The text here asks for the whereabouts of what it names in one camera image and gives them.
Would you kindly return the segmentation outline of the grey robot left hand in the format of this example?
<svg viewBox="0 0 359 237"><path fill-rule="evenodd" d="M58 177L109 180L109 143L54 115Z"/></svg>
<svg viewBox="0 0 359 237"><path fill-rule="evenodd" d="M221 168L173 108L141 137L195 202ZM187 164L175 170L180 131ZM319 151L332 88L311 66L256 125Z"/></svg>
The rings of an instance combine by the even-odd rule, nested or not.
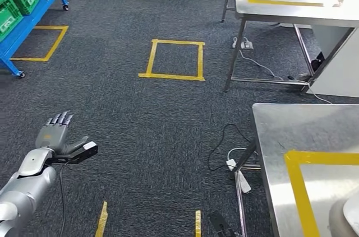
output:
<svg viewBox="0 0 359 237"><path fill-rule="evenodd" d="M65 143L69 124L73 117L73 114L68 115L68 112L64 111L48 119L38 134L35 142L36 148L49 148L57 155L68 155L87 143L88 136L73 144Z"/></svg>

